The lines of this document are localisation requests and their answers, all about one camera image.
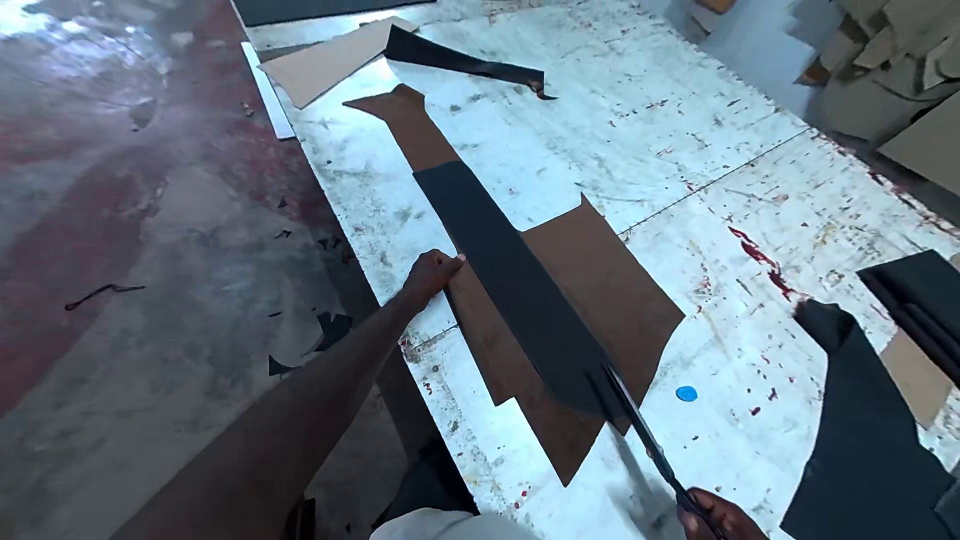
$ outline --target scissors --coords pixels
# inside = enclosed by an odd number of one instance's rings
[[[657,466],[657,470],[660,471],[663,479],[666,480],[666,482],[670,484],[670,487],[677,493],[677,504],[687,512],[696,514],[700,519],[704,520],[707,528],[717,537],[717,540],[730,540],[730,537],[710,518],[707,511],[700,506],[700,503],[697,503],[696,499],[690,497],[690,494],[680,485],[677,476],[673,473],[673,468],[670,467],[666,456],[663,455],[663,448],[657,444],[657,439],[654,438],[653,433],[650,432],[650,428],[647,427],[647,423],[644,422],[643,417],[640,416],[639,407],[636,406],[634,399],[630,397],[630,392],[627,391],[627,386],[623,383],[623,380],[616,374],[610,364],[604,365],[604,371],[607,373],[607,378],[610,380],[613,388],[616,389],[620,404],[623,405],[627,417],[630,418],[631,424],[634,425],[636,434],[639,435],[640,440],[643,441],[643,446],[646,447],[647,454],[654,460],[654,465]]]

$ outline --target blue chalk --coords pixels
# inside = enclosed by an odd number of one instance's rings
[[[697,399],[697,389],[693,386],[681,386],[677,388],[677,397],[684,402],[692,402]]]

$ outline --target table surface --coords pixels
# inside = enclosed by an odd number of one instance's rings
[[[787,286],[852,313],[878,350],[896,327],[855,272],[925,249],[950,257],[956,230],[630,2],[439,22],[420,34],[543,69],[559,99],[382,59],[303,110],[280,92],[379,302],[419,253],[453,252],[387,126],[341,105],[403,82],[426,95],[431,118],[519,230],[572,209],[581,192],[605,215],[686,315],[641,406],[678,478],[788,538],[779,523],[813,448],[827,358],[792,319],[801,295],[786,298],[731,228],[781,266]],[[542,538],[678,537],[673,495],[632,432],[604,428],[561,486],[516,402],[493,406],[443,295],[403,343],[481,511]],[[682,385],[699,399],[678,400]],[[918,433],[953,467],[960,392]]]

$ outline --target black leather piece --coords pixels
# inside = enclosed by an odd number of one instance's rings
[[[386,10],[437,0],[233,0],[245,26]]]
[[[546,387],[564,404],[614,420],[604,414],[621,409],[603,371],[606,351],[469,167],[451,161],[414,178]]]
[[[801,304],[828,355],[820,430],[781,528],[796,540],[949,540],[934,511],[954,478],[917,440],[910,409],[853,316]]]
[[[383,51],[383,56],[389,60],[406,61],[532,86],[534,91],[543,89],[543,72],[539,69],[499,61],[480,60],[438,45],[397,26],[390,29],[390,38],[387,40],[387,48]],[[541,96],[541,99],[553,98]]]
[[[930,250],[857,275],[893,320],[960,385],[960,272]]]

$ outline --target floor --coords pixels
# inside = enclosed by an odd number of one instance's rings
[[[108,537],[276,383],[268,355],[372,309],[243,39],[227,0],[0,5],[0,538]],[[146,288],[64,309],[107,283]],[[393,496],[397,392],[311,484],[319,537],[366,537]]]

